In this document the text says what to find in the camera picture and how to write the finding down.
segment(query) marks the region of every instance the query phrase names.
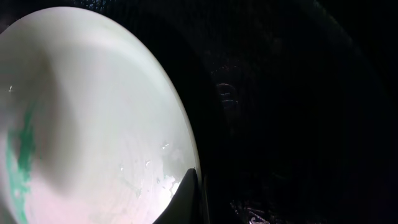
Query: green stain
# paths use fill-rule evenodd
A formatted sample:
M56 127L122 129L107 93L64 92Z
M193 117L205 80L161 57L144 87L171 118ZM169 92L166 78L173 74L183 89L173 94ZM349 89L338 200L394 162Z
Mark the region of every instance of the green stain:
M11 189L11 198L14 203L17 218L22 224L28 224L25 214L25 195L30 192L27 185L30 181L32 170L32 155L35 152L33 126L33 107L30 107L24 115L24 127L20 131L8 131L6 166ZM20 143L17 162L14 160L13 142L18 138Z

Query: white bowl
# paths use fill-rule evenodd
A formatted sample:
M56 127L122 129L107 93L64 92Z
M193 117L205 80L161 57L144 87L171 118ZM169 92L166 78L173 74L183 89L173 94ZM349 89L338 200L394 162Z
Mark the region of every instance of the white bowl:
M119 24L57 7L0 35L1 203L16 222L152 223L198 164L175 88Z

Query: white ceramic dish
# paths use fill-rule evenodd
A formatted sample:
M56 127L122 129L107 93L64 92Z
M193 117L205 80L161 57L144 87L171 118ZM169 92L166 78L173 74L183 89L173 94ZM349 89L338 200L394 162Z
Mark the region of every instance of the white ceramic dish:
M58 7L0 35L1 203L16 222L152 223L198 165L175 88L119 24Z

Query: black pointed object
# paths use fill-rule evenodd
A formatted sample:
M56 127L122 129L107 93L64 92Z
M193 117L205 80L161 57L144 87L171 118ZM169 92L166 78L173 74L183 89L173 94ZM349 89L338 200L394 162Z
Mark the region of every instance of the black pointed object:
M177 192L154 224L199 223L199 188L195 169L187 170Z

